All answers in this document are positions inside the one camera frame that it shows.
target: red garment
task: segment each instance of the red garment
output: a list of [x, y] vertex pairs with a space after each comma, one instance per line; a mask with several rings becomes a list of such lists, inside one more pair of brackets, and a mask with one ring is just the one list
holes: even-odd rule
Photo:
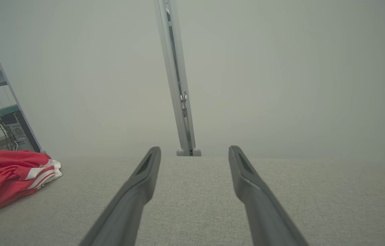
[[0, 151], [0, 208], [34, 194], [46, 182], [62, 176], [60, 163], [52, 161], [44, 153]]

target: table surface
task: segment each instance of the table surface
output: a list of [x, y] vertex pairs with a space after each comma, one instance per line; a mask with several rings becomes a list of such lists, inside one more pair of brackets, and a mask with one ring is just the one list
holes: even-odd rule
[[[63, 158], [63, 177], [0, 210], [0, 244], [76, 245], [141, 158]], [[311, 245], [385, 245], [385, 163], [250, 159]], [[163, 157], [136, 244], [250, 245], [227, 159]]]

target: gray fabric surface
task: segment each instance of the gray fabric surface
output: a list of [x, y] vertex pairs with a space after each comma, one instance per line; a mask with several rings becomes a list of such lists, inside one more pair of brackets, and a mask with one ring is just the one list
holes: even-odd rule
[[[140, 158], [59, 160], [63, 177], [0, 210], [0, 245], [76, 245]], [[311, 245], [385, 245], [385, 164], [251, 159]], [[252, 244], [227, 159], [163, 159], [137, 244]]]

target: red jacket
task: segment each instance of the red jacket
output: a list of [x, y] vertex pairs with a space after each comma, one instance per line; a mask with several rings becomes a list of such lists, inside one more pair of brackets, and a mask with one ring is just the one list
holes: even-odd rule
[[46, 182], [62, 176], [60, 163], [47, 154], [0, 151], [0, 208], [32, 195]]

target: folded red clothing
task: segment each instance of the folded red clothing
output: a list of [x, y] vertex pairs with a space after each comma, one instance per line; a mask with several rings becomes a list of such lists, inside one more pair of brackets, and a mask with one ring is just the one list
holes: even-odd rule
[[61, 177], [59, 169], [60, 162], [44, 153], [0, 151], [0, 208]]

